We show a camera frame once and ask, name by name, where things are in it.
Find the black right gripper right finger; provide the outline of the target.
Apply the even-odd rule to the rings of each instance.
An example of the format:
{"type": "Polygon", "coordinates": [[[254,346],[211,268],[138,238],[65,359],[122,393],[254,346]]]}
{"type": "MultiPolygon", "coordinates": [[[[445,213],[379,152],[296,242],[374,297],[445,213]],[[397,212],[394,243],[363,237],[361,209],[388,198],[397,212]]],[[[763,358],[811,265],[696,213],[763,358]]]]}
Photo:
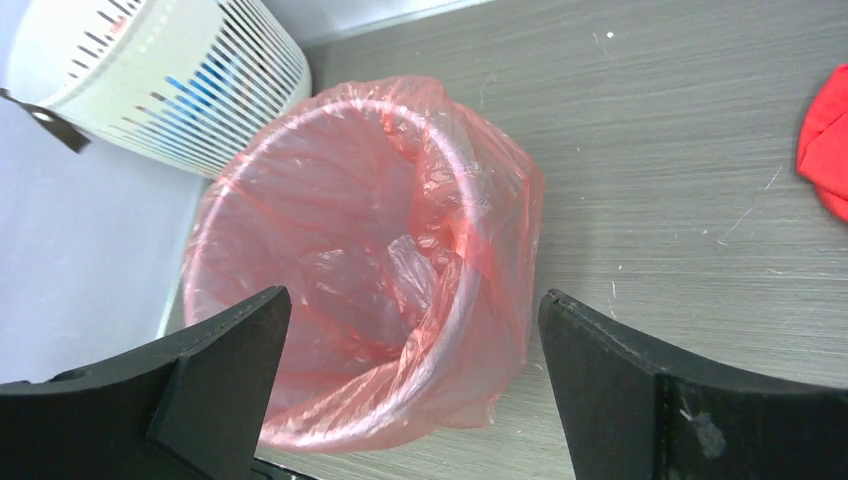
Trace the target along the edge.
{"type": "Polygon", "coordinates": [[[538,326],[579,479],[843,479],[847,392],[732,367],[558,290],[538,326]]]}

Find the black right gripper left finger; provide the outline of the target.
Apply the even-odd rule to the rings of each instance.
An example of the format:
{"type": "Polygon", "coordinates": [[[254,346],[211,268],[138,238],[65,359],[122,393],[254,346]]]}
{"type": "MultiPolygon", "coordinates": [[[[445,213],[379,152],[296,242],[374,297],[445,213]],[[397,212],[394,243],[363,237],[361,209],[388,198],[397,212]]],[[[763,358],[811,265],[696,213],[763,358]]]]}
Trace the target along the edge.
{"type": "Polygon", "coordinates": [[[255,451],[291,299],[267,288],[190,327],[1,387],[5,479],[288,479],[255,451]]]}

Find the red plastic trash bag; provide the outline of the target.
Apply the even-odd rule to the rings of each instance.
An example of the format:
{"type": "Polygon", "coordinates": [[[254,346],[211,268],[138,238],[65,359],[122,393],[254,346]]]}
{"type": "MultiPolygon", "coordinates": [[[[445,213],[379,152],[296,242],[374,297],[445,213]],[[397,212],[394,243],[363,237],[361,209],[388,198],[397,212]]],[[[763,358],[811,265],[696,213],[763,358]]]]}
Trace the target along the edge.
{"type": "Polygon", "coordinates": [[[185,319],[288,289],[262,447],[487,427],[527,361],[543,196],[530,155],[440,81],[339,84],[263,128],[202,197],[185,319]]]}

